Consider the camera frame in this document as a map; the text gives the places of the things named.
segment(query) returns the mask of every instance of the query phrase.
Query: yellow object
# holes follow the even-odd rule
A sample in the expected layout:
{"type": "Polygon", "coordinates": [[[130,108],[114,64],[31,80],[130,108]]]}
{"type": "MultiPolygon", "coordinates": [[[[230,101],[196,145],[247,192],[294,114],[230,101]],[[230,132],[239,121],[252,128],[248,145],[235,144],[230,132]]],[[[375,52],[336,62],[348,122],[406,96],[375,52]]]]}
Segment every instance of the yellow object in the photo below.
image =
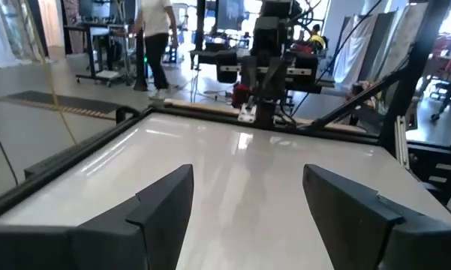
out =
{"type": "Polygon", "coordinates": [[[318,35],[318,34],[313,34],[310,37],[310,41],[317,41],[318,43],[322,44],[322,48],[325,48],[325,41],[323,40],[323,38],[318,35]]]}
{"type": "MultiPolygon", "coordinates": [[[[34,38],[37,39],[37,38],[39,38],[39,35],[37,32],[37,25],[35,25],[35,21],[33,20],[32,12],[30,11],[29,2],[24,1],[23,4],[25,4],[25,6],[26,6],[27,16],[29,17],[30,22],[32,22],[32,30],[33,30],[34,38]]],[[[37,47],[38,47],[38,53],[40,53],[40,60],[41,60],[42,66],[44,67],[44,70],[45,70],[45,77],[47,78],[47,83],[50,87],[50,90],[52,91],[53,105],[55,107],[54,109],[59,111],[60,117],[62,118],[63,125],[67,129],[67,132],[70,135],[70,138],[72,139],[74,144],[77,144],[77,140],[75,139],[74,135],[72,134],[72,131],[71,131],[70,127],[68,126],[67,120],[65,119],[65,117],[63,115],[62,108],[59,105],[59,99],[57,98],[57,94],[55,93],[55,88],[53,87],[52,71],[50,70],[50,67],[47,64],[47,60],[45,59],[45,53],[44,53],[44,48],[42,46],[42,43],[40,41],[39,42],[35,41],[35,43],[37,44],[37,47]]]]}

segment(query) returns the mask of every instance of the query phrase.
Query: yellow cable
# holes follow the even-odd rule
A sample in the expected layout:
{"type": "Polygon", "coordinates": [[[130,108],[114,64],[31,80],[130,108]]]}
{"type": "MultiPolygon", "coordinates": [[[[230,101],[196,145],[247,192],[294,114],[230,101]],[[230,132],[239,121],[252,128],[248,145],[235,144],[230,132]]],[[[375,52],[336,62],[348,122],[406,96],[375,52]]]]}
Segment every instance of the yellow cable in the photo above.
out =
{"type": "Polygon", "coordinates": [[[40,54],[41,64],[45,70],[45,77],[47,78],[48,86],[50,87],[50,90],[52,91],[53,106],[55,107],[55,109],[57,109],[59,111],[60,117],[62,118],[63,125],[67,129],[67,132],[70,135],[70,138],[72,139],[74,144],[77,144],[77,140],[75,139],[74,135],[72,134],[72,131],[71,131],[70,127],[68,126],[67,120],[65,119],[65,116],[63,115],[62,109],[59,106],[59,99],[57,97],[57,94],[55,93],[55,88],[53,87],[52,71],[50,70],[50,67],[47,64],[47,60],[45,59],[44,48],[42,46],[40,36],[38,35],[37,26],[35,25],[35,21],[33,19],[32,12],[30,11],[29,2],[25,0],[25,1],[23,1],[23,3],[26,6],[27,16],[28,16],[30,22],[32,22],[32,30],[33,30],[33,35],[35,38],[35,40],[33,42],[35,42],[35,44],[37,44],[38,53],[40,54]]]}

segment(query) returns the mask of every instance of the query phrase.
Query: black floor mat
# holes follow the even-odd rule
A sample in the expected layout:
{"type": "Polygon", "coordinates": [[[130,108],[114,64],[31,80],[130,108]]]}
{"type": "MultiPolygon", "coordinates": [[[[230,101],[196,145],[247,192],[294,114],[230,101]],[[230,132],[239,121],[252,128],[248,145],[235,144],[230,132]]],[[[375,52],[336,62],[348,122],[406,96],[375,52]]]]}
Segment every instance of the black floor mat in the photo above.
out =
{"type": "MultiPolygon", "coordinates": [[[[32,103],[49,104],[53,105],[53,96],[51,94],[42,93],[39,91],[25,91],[18,94],[10,94],[5,97],[9,100],[16,101],[28,101],[32,103]]],[[[60,107],[87,110],[94,114],[106,115],[111,113],[120,107],[120,104],[110,103],[99,100],[89,100],[80,97],[67,97],[63,95],[57,95],[59,99],[60,107]]]]}

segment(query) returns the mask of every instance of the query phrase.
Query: cable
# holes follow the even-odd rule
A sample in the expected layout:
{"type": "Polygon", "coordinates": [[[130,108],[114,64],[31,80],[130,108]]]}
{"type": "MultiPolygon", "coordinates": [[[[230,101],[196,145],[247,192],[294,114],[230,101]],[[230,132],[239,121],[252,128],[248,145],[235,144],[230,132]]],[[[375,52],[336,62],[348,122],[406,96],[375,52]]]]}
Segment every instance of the cable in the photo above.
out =
{"type": "MultiPolygon", "coordinates": [[[[26,6],[26,10],[27,10],[27,14],[28,14],[29,20],[32,23],[33,35],[34,35],[34,38],[36,40],[40,36],[38,35],[37,26],[35,25],[35,21],[34,21],[32,15],[31,15],[32,12],[30,11],[29,2],[28,1],[23,1],[23,4],[25,4],[25,6],[26,6]]],[[[50,70],[50,67],[47,64],[47,60],[45,59],[45,53],[44,53],[44,48],[42,46],[42,43],[40,41],[39,42],[35,42],[35,43],[37,44],[37,47],[38,47],[38,53],[40,54],[40,60],[41,60],[42,67],[44,67],[44,70],[45,70],[45,77],[47,78],[47,83],[48,83],[48,85],[50,87],[50,90],[52,91],[53,106],[59,111],[60,117],[62,118],[63,125],[67,129],[67,132],[70,135],[70,138],[72,139],[74,144],[77,144],[77,140],[75,139],[75,136],[72,134],[72,131],[71,131],[70,127],[68,126],[67,120],[65,119],[65,117],[63,115],[62,109],[59,106],[59,98],[57,97],[57,94],[55,92],[55,88],[53,87],[52,71],[50,70]]]]}
{"type": "MultiPolygon", "coordinates": [[[[329,68],[332,66],[332,63],[335,62],[335,60],[337,59],[338,54],[340,53],[340,51],[344,48],[345,44],[347,43],[347,41],[349,40],[349,38],[352,36],[352,34],[355,32],[355,30],[360,26],[360,24],[362,24],[362,22],[367,19],[370,14],[372,13],[372,11],[374,11],[374,9],[382,2],[382,0],[379,0],[377,3],[374,4],[374,6],[367,12],[366,15],[364,15],[364,17],[362,19],[360,19],[360,21],[352,28],[352,31],[350,31],[350,33],[348,34],[348,36],[344,39],[344,42],[342,43],[342,45],[338,48],[338,50],[335,52],[334,56],[332,57],[332,60],[329,62],[329,64],[327,65],[327,67],[325,68],[325,70],[322,72],[322,74],[318,77],[318,79],[315,80],[314,85],[316,86],[317,83],[322,79],[323,75],[325,75],[325,73],[327,73],[327,71],[329,70],[329,68]]],[[[303,104],[303,102],[305,101],[305,99],[308,97],[308,95],[306,95],[300,102],[299,105],[297,105],[297,107],[295,108],[295,111],[292,112],[292,116],[294,116],[297,111],[299,110],[300,106],[303,104]]]]}
{"type": "Polygon", "coordinates": [[[5,149],[3,148],[1,140],[0,140],[0,150],[2,150],[2,154],[5,157],[5,160],[7,161],[8,168],[10,169],[12,176],[14,177],[15,185],[18,185],[17,175],[15,174],[14,168],[12,167],[12,164],[11,164],[10,160],[8,159],[7,153],[5,152],[5,149]]]}

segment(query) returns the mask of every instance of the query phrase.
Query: white table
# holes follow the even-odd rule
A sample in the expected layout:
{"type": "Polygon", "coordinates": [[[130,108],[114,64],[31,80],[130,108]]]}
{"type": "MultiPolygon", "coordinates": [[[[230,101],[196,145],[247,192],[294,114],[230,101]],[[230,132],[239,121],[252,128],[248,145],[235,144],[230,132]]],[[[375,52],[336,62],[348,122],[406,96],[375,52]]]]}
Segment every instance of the white table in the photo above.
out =
{"type": "Polygon", "coordinates": [[[182,164],[194,202],[177,269],[333,269],[302,189],[317,164],[451,224],[384,149],[152,114],[0,217],[77,226],[182,164]]]}

